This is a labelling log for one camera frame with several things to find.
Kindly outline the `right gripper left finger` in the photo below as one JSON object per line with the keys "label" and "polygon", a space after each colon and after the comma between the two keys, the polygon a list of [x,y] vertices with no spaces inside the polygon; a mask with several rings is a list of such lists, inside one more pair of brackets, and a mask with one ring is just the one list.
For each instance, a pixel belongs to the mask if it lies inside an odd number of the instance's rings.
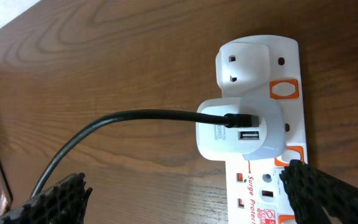
{"label": "right gripper left finger", "polygon": [[0,217],[0,224],[83,224],[91,187],[73,173]]}

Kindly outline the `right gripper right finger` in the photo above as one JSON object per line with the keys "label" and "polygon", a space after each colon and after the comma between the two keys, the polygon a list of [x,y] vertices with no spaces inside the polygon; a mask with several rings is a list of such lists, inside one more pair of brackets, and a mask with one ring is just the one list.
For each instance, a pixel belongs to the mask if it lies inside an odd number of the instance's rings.
{"label": "right gripper right finger", "polygon": [[280,174],[297,224],[358,223],[358,188],[299,160]]}

